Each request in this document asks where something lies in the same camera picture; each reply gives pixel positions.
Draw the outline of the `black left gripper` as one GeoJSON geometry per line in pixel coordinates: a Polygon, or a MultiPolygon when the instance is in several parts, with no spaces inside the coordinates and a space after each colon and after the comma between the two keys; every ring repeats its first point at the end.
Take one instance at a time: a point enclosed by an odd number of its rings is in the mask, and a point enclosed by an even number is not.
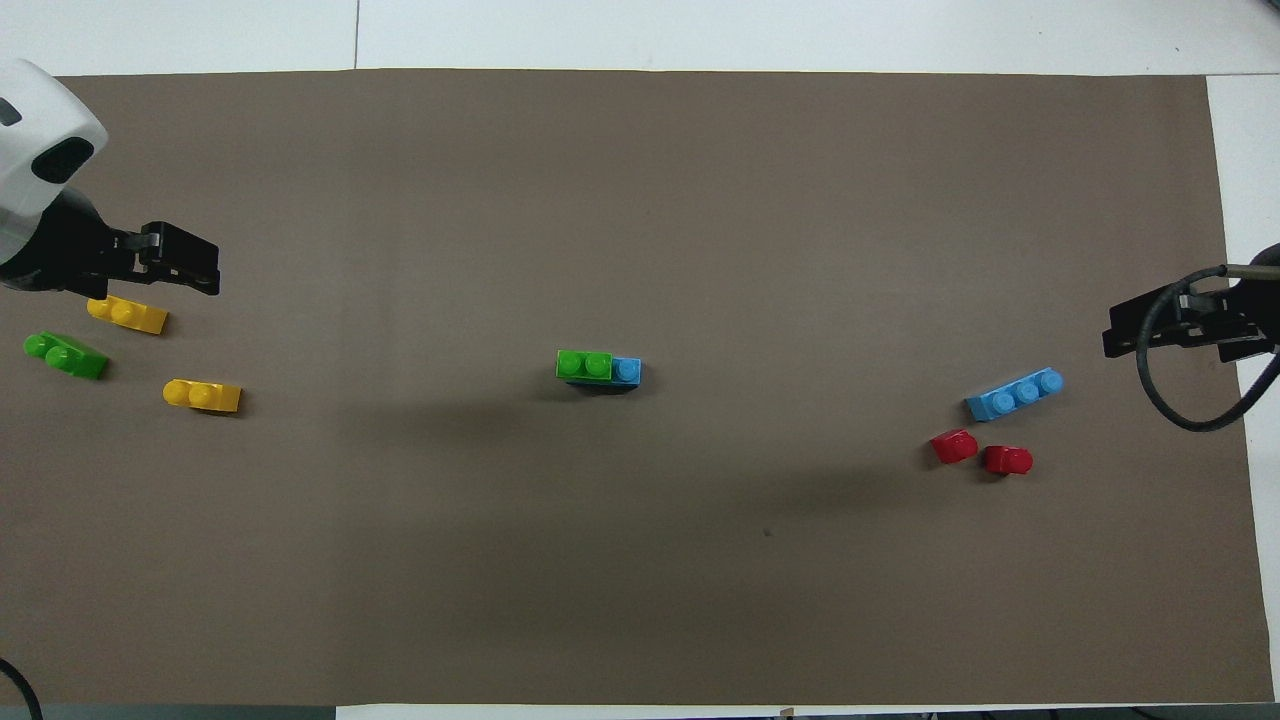
{"type": "Polygon", "coordinates": [[[90,199],[63,190],[38,219],[26,246],[1,265],[3,284],[27,292],[69,291],[104,297],[110,281],[184,286],[218,296],[221,275],[219,247],[168,222],[142,225],[147,240],[136,269],[137,252],[127,246],[133,234],[110,227],[90,199]],[[189,269],[214,269],[211,273],[189,269]]]}

